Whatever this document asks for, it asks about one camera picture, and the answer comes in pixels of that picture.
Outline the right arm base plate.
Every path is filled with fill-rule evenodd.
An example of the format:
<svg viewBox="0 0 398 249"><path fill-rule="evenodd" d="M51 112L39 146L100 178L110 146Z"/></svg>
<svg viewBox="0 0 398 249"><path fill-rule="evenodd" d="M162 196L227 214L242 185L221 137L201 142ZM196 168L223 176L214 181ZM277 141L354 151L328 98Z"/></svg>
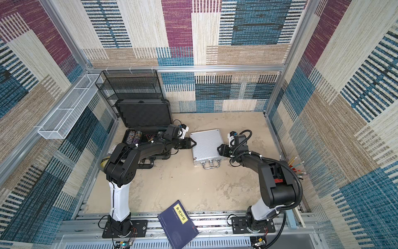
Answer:
<svg viewBox="0 0 398 249"><path fill-rule="evenodd" d="M275 233L276 228L274 223L268 223L265 227L260 228L259 230L251 230L247 226L246 218L239 216L231 216L228 218L228 223L232 227L233 234L246 234L246 233Z"/></svg>

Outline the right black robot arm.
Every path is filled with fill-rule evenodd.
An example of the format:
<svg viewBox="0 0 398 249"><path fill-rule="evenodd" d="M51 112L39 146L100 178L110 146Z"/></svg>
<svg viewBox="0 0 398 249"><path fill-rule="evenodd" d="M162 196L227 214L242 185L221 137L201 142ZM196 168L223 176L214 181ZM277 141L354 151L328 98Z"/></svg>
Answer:
<svg viewBox="0 0 398 249"><path fill-rule="evenodd" d="M296 208L303 198L303 186L286 161L249 150L251 136L251 130L232 131L228 134L229 143L220 145L217 151L230 159L232 167L245 167L258 174L261 198L246 212L248 229L255 232L265 228L279 214Z"/></svg>

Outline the large black poker case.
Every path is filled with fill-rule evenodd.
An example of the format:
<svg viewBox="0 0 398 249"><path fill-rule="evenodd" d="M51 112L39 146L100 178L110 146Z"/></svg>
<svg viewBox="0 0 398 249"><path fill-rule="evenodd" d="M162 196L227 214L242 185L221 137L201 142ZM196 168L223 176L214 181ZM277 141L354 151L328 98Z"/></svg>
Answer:
<svg viewBox="0 0 398 249"><path fill-rule="evenodd" d="M118 100L116 109L126 127L122 143L125 143L130 130L141 131L140 144L146 143L147 134L158 137L173 121L170 102L166 99Z"/></svg>

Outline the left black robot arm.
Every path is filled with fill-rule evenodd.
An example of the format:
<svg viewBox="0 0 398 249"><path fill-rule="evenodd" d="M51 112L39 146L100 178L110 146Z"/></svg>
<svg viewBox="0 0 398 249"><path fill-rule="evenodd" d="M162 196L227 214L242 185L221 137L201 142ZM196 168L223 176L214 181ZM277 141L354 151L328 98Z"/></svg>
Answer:
<svg viewBox="0 0 398 249"><path fill-rule="evenodd" d="M149 142L136 145L120 143L116 146L103 168L111 194L111 209L104 227L105 232L115 230L127 234L130 231L132 227L129 207L130 184L140 162L157 154L168 153L172 149L194 148L197 142L185 137L188 129L183 124L180 126L170 124L165 132Z"/></svg>

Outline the small silver aluminium case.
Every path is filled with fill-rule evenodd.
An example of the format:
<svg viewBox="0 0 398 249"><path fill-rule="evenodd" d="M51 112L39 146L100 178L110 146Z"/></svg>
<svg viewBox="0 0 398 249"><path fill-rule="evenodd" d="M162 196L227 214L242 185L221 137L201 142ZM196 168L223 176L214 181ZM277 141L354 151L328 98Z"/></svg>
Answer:
<svg viewBox="0 0 398 249"><path fill-rule="evenodd" d="M190 139L196 142L192 147L193 164L196 167L202 167L204 170L220 167L225 157L219 155L217 150L223 144L219 129L190 133Z"/></svg>

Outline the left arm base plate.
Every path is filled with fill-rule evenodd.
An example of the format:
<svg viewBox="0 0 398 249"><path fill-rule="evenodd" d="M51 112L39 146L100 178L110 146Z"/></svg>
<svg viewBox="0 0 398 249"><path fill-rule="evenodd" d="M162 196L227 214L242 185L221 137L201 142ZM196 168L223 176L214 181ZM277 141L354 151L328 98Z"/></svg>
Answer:
<svg viewBox="0 0 398 249"><path fill-rule="evenodd" d="M103 230L103 239L143 238L147 231L147 220L123 221L110 220Z"/></svg>

